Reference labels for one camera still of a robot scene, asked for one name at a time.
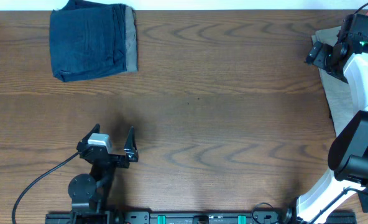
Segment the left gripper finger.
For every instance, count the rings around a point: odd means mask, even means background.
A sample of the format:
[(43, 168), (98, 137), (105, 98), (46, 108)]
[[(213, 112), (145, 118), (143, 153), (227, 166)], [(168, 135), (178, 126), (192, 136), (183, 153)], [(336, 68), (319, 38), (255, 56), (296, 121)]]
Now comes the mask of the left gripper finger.
[(95, 124), (95, 126), (92, 128), (92, 130), (80, 140), (80, 144), (87, 144), (89, 138), (91, 137), (92, 134), (96, 133), (99, 134), (99, 130), (100, 130), (100, 125), (99, 124)]
[(130, 162), (138, 162), (139, 153), (136, 146), (135, 131), (133, 126), (131, 126), (129, 130), (129, 134), (124, 145), (124, 151)]

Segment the navy blue shorts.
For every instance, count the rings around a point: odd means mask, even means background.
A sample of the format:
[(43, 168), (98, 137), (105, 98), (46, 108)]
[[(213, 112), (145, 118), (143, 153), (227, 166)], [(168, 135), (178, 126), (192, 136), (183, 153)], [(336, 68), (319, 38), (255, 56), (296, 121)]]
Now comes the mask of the navy blue shorts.
[(127, 70), (126, 5), (68, 1), (50, 15), (53, 76), (63, 82), (108, 77)]

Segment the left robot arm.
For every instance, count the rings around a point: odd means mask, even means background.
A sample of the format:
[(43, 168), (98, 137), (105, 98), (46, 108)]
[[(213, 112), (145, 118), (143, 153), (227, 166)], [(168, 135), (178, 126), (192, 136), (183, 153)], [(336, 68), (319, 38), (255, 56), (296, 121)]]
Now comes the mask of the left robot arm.
[(68, 185), (71, 198), (70, 223), (117, 223), (122, 215), (106, 206), (114, 182), (116, 169), (127, 169), (139, 160), (134, 128), (130, 127), (124, 145), (124, 155), (111, 152), (112, 143), (107, 134), (100, 133), (100, 125), (79, 141), (79, 157), (91, 164), (88, 174), (74, 177)]

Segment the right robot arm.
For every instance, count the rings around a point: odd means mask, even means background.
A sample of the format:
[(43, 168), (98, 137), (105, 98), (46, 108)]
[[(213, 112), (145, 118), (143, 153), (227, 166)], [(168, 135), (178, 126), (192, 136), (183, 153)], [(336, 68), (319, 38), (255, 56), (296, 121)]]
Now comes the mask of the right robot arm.
[(289, 208), (284, 223), (355, 223), (335, 210), (357, 194), (368, 213), (368, 16), (345, 17), (334, 45), (315, 42), (306, 62), (350, 87), (355, 115), (333, 141), (328, 170)]

